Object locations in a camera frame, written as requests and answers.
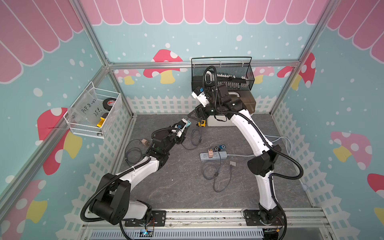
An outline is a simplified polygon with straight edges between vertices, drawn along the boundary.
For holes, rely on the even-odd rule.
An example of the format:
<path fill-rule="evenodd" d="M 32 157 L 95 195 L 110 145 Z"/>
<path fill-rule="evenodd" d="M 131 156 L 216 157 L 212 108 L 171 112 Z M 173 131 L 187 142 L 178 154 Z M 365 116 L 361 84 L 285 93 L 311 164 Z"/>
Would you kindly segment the teal USB charger adapter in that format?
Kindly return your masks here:
<path fill-rule="evenodd" d="M 182 119 L 182 122 L 185 124 L 185 125 L 184 125 L 184 128 L 187 128 L 188 126 L 191 125 L 191 122 L 190 122 L 189 120 Z"/>

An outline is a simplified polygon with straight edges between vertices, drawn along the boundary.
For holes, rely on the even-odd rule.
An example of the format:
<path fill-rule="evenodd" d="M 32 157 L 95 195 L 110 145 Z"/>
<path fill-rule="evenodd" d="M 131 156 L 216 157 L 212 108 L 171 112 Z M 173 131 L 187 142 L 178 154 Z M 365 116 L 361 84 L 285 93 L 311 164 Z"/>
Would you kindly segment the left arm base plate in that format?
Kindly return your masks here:
<path fill-rule="evenodd" d="M 128 219 L 125 221 L 125 227 L 164 227 L 166 221 L 166 211 L 149 211 L 142 219 Z"/>

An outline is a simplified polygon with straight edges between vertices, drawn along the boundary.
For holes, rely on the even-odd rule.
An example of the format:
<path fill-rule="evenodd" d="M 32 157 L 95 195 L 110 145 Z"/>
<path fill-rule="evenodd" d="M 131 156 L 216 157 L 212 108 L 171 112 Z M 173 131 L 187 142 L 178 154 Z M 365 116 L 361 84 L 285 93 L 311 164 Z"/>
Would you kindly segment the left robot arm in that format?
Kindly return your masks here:
<path fill-rule="evenodd" d="M 106 221 L 112 225 L 129 220 L 142 226 L 149 224 L 152 207 L 143 201 L 132 201 L 131 191 L 165 165 L 171 149 L 183 143 L 188 129 L 176 124 L 154 131 L 149 148 L 137 164 L 117 175 L 107 173 L 101 178 L 96 192 L 81 210 L 81 220 L 86 223 Z"/>

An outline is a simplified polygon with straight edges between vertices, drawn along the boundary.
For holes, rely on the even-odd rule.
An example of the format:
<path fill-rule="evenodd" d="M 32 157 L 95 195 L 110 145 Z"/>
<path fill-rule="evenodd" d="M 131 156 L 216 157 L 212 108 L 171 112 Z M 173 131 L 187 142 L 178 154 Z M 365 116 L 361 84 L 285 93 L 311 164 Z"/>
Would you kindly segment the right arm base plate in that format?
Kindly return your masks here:
<path fill-rule="evenodd" d="M 279 208 L 268 210 L 244 210 L 243 216 L 247 226 L 278 226 L 285 225 L 286 216 Z"/>

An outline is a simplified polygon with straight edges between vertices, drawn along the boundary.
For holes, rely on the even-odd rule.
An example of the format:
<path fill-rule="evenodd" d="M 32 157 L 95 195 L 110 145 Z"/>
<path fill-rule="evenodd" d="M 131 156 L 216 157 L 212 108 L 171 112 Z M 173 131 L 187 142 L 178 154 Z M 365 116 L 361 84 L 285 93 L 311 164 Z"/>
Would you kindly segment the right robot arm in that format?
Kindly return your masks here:
<path fill-rule="evenodd" d="M 224 116 L 240 130 L 254 153 L 247 165 L 257 179 L 260 194 L 259 218 L 262 224 L 271 225 L 273 220 L 284 216 L 285 213 L 277 200 L 273 178 L 298 180 L 304 175 L 303 167 L 292 157 L 283 154 L 280 146 L 273 145 L 266 138 L 253 121 L 243 101 L 239 97 L 232 98 L 226 84 L 219 81 L 215 66 L 207 67 L 197 80 L 199 83 L 192 96 L 200 104 L 188 115 L 189 118 L 201 124 L 209 116 Z M 294 163 L 299 173 L 296 176 L 275 173 L 275 163 L 279 156 Z"/>

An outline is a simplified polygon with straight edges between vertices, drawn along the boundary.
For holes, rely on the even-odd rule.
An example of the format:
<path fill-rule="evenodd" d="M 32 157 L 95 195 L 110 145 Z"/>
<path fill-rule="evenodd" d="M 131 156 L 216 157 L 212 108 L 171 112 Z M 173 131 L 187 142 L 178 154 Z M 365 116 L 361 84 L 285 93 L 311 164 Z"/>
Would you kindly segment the pink USB charger adapter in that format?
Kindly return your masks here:
<path fill-rule="evenodd" d="M 209 148 L 209 150 L 208 150 L 208 157 L 210 159 L 214 157 L 214 150 L 213 150 L 213 148 Z"/>

